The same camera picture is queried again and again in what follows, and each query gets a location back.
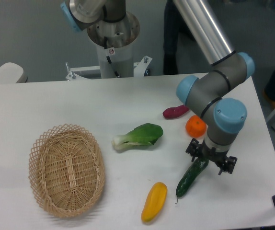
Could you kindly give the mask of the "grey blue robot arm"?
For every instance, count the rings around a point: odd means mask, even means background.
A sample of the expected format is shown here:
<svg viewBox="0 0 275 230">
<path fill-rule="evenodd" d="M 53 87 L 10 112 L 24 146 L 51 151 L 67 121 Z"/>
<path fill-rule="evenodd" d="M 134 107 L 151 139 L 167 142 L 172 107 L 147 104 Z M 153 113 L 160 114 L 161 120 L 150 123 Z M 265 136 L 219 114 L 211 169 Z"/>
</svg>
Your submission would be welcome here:
<svg viewBox="0 0 275 230">
<path fill-rule="evenodd" d="M 235 51 L 207 1 L 177 0 L 175 6 L 213 68 L 202 78 L 185 77 L 176 90 L 179 100 L 208 125 L 203 142 L 192 141 L 187 151 L 193 158 L 214 162 L 221 172 L 232 173 L 237 158 L 227 152 L 244 125 L 247 110 L 226 94 L 254 73 L 254 62 L 246 53 Z M 87 30 L 102 48 L 102 77 L 121 78 L 125 67 L 134 70 L 132 63 L 117 66 L 113 60 L 117 50 L 136 37 L 125 1 L 67 0 L 61 9 L 75 31 Z"/>
</svg>

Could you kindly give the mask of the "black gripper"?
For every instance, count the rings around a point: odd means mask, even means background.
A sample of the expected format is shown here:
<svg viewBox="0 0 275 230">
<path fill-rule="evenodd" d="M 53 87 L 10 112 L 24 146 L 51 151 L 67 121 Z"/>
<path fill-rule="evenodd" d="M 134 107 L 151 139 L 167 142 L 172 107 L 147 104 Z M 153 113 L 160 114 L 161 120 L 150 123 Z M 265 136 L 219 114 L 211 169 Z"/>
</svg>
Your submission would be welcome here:
<svg viewBox="0 0 275 230">
<path fill-rule="evenodd" d="M 192 157 L 191 162 L 194 162 L 195 158 L 214 162 L 220 168 L 218 174 L 221 175 L 222 173 L 232 174 L 238 159 L 233 156 L 227 157 L 228 151 L 228 146 L 215 147 L 205 141 L 200 144 L 197 139 L 192 138 L 185 152 Z"/>
</svg>

